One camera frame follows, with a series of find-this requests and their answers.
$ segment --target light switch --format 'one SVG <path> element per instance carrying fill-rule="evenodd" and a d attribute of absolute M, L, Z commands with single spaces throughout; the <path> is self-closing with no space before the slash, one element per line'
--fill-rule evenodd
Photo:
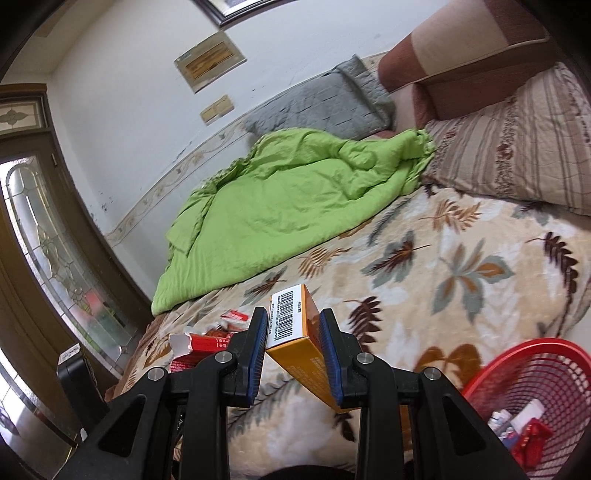
<path fill-rule="evenodd" d="M 208 106 L 203 112 L 201 112 L 201 118 L 206 125 L 209 125 L 211 122 L 217 119 L 217 112 L 215 107 Z"/>
<path fill-rule="evenodd" d="M 224 116 L 234 110 L 234 104 L 228 95 L 224 95 L 215 103 L 215 108 L 219 116 Z"/>
<path fill-rule="evenodd" d="M 217 102 L 208 106 L 203 112 L 201 112 L 201 119 L 206 125 L 210 125 L 218 118 L 229 114 L 234 110 L 234 104 L 228 95 L 224 95 Z"/>

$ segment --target plastic basket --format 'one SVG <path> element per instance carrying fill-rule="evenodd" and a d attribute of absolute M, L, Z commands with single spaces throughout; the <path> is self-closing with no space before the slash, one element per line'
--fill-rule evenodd
<path fill-rule="evenodd" d="M 591 419 L 591 357 L 574 343 L 539 339 L 497 357 L 466 386 L 464 397 L 484 420 L 493 411 L 517 414 L 533 398 L 553 435 L 532 479 L 552 479 L 568 460 Z"/>

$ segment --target metal screw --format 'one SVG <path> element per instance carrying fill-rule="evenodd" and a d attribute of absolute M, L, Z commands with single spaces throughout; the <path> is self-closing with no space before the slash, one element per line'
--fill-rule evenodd
<path fill-rule="evenodd" d="M 439 380 L 441 378 L 441 371 L 435 367 L 426 368 L 424 373 L 429 380 Z"/>
<path fill-rule="evenodd" d="M 230 352 L 224 351 L 216 353 L 216 362 L 227 364 L 230 360 L 232 360 L 232 354 Z"/>
<path fill-rule="evenodd" d="M 148 379 L 152 382 L 160 380 L 164 376 L 164 368 L 153 368 L 148 372 Z"/>
<path fill-rule="evenodd" d="M 375 358 L 371 353 L 361 352 L 357 355 L 357 361 L 363 365 L 369 365 L 370 363 L 373 363 L 374 360 Z"/>

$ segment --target barcode label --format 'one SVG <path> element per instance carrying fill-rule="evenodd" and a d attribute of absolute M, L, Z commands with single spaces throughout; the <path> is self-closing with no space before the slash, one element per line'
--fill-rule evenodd
<path fill-rule="evenodd" d="M 303 336 L 301 295 L 302 286 L 297 285 L 271 297 L 267 348 Z"/>
<path fill-rule="evenodd" d="M 294 291 L 279 295 L 279 315 L 275 340 L 283 340 L 294 333 Z"/>

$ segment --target cardboard box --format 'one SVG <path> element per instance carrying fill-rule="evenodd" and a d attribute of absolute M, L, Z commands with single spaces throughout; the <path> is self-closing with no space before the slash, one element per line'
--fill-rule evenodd
<path fill-rule="evenodd" d="M 304 285 L 271 297 L 266 352 L 285 370 L 338 413 L 330 393 L 319 339 L 320 313 Z"/>

